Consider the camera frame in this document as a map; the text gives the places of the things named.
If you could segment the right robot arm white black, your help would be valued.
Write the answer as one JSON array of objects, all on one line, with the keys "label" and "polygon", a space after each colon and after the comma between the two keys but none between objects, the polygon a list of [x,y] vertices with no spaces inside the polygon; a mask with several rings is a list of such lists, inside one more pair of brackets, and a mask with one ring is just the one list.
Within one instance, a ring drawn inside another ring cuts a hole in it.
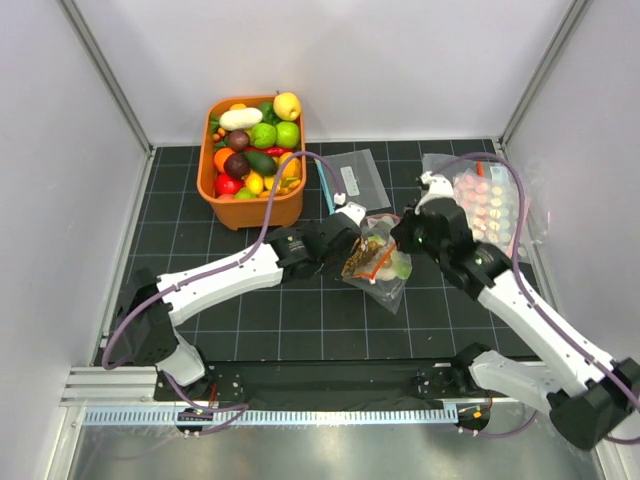
[{"label": "right robot arm white black", "polygon": [[504,321],[543,361],[535,369],[475,346],[450,372],[463,396],[480,389],[512,397],[547,415],[574,447],[588,451],[639,407],[639,365],[616,360],[577,332],[526,281],[497,246],[474,239],[452,198],[405,209],[391,235],[400,251],[426,254],[443,276]]}]

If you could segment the orange zipper clear bag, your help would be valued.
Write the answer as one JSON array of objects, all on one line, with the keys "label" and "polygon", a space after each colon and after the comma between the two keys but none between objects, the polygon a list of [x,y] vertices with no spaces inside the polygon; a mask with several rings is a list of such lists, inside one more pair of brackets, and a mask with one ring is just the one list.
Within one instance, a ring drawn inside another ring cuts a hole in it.
[{"label": "orange zipper clear bag", "polygon": [[392,314],[399,310],[412,273],[411,257],[397,249],[391,236],[399,221],[397,215],[388,213],[366,217],[361,238],[341,272],[344,282],[363,290]]}]

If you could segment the brown toy longan bunch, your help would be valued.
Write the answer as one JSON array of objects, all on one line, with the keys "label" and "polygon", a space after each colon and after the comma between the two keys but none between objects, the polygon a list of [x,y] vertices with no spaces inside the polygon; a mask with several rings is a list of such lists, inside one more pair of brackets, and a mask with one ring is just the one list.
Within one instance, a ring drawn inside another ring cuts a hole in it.
[{"label": "brown toy longan bunch", "polygon": [[378,235],[361,237],[342,269],[343,277],[369,275],[387,250],[387,241]]}]

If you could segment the toy cauliflower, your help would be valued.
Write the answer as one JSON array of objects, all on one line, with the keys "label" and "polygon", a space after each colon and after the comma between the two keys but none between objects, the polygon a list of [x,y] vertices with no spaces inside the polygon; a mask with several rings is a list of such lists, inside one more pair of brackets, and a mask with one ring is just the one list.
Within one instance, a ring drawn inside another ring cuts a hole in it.
[{"label": "toy cauliflower", "polygon": [[373,267],[373,278],[376,281],[406,281],[412,272],[410,256],[399,252],[392,238],[383,239],[387,241],[387,250]]}]

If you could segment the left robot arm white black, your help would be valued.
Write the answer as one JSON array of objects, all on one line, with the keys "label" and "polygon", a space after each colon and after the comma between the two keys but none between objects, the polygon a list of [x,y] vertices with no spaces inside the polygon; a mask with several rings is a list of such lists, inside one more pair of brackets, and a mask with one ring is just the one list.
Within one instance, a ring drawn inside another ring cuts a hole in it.
[{"label": "left robot arm white black", "polygon": [[153,366],[190,400],[208,395],[210,369],[177,327],[200,312],[254,290],[338,275],[361,239],[366,210],[349,203],[321,222],[278,228],[234,255],[191,270],[155,277],[138,273],[133,294],[110,346],[129,349],[125,360]]}]

